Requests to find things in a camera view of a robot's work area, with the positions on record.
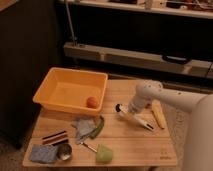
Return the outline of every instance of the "table leg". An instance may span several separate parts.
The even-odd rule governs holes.
[[[151,166],[149,167],[148,171],[156,171],[157,170],[157,166]]]

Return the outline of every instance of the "gray cloth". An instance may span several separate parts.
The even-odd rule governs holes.
[[[33,145],[32,151],[30,153],[30,161],[52,164],[56,161],[56,154],[58,147],[52,145]]]
[[[72,126],[77,129],[76,144],[83,142],[90,133],[96,128],[94,120],[91,118],[79,118],[72,122]]]

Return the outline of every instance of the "orange object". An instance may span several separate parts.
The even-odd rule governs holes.
[[[95,99],[95,97],[89,97],[87,99],[87,107],[94,108],[94,109],[98,107],[98,102]]]
[[[108,75],[100,72],[51,68],[33,101],[50,110],[96,116],[102,108],[107,79]],[[96,108],[85,106],[88,97],[96,99]]]

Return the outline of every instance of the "metal rod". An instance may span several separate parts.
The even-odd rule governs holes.
[[[88,149],[90,149],[91,151],[97,153],[97,150],[94,149],[93,147],[89,146],[88,144],[84,143],[84,142],[81,142],[81,145],[83,145],[84,147],[87,147]]]
[[[69,23],[69,27],[70,27],[71,37],[72,37],[73,44],[75,46],[75,45],[77,45],[77,42],[75,39],[74,29],[73,29],[73,25],[72,25],[72,19],[71,19],[71,14],[70,14],[70,10],[69,10],[69,3],[67,0],[64,0],[64,2],[65,2],[65,6],[66,6],[66,11],[67,11],[67,17],[68,17],[68,23]]]

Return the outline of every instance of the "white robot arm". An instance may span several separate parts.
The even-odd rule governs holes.
[[[139,113],[146,105],[144,100],[152,99],[192,113],[182,171],[213,171],[213,94],[164,89],[157,81],[141,82],[129,102],[129,112]]]

